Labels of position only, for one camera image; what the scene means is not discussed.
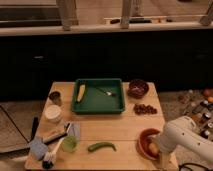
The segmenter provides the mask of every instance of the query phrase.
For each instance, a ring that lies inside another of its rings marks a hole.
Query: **kitchen utensil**
[[[116,96],[116,94],[113,93],[113,92],[111,92],[111,91],[105,91],[105,90],[103,90],[103,89],[101,89],[101,88],[99,88],[99,87],[94,87],[94,88],[96,88],[97,90],[99,90],[99,91],[102,92],[102,93],[105,93],[107,96],[112,96],[112,97],[115,97],[115,96]]]

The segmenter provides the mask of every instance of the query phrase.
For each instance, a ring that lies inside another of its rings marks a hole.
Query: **small bowl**
[[[149,91],[149,85],[141,79],[134,79],[129,83],[128,95],[141,99]]]
[[[159,155],[155,156],[149,150],[149,145],[152,143],[152,137],[158,133],[160,133],[160,131],[154,128],[145,129],[140,133],[136,148],[141,156],[149,160],[157,160],[159,158]]]
[[[58,105],[50,105],[46,108],[44,115],[46,119],[50,122],[59,122],[62,118],[61,108]]]

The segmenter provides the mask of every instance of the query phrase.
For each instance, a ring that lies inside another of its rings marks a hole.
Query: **wooden bowl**
[[[149,91],[149,85],[141,79],[134,79],[129,83],[128,95],[141,99]]]
[[[160,131],[155,128],[145,129],[140,133],[137,141],[137,151],[141,156],[149,160],[157,160],[159,158],[159,155],[153,155],[149,150],[149,145],[152,143],[152,137],[156,136],[158,133],[160,133]]]

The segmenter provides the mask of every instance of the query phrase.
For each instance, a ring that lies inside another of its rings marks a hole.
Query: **green tray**
[[[85,84],[82,100],[77,102],[79,86]],[[116,93],[108,96],[104,91]],[[125,110],[121,79],[78,79],[75,82],[71,110],[77,114],[119,114]]]

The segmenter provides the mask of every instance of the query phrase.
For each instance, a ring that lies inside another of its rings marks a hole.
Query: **jar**
[[[205,124],[209,119],[211,119],[212,114],[211,113],[203,113],[200,123]]]

